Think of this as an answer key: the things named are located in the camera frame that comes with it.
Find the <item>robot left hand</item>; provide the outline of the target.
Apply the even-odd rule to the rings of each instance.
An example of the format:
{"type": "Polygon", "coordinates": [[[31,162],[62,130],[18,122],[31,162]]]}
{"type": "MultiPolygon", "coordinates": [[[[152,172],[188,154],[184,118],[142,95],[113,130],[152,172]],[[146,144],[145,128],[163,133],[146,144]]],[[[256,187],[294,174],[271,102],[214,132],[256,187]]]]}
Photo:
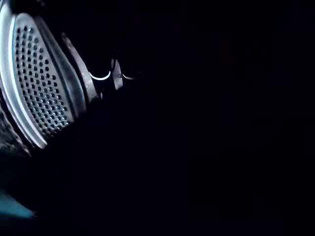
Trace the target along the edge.
{"type": "Polygon", "coordinates": [[[134,80],[122,69],[119,19],[110,0],[45,0],[45,19],[85,85],[86,93],[107,95],[134,80]]]}

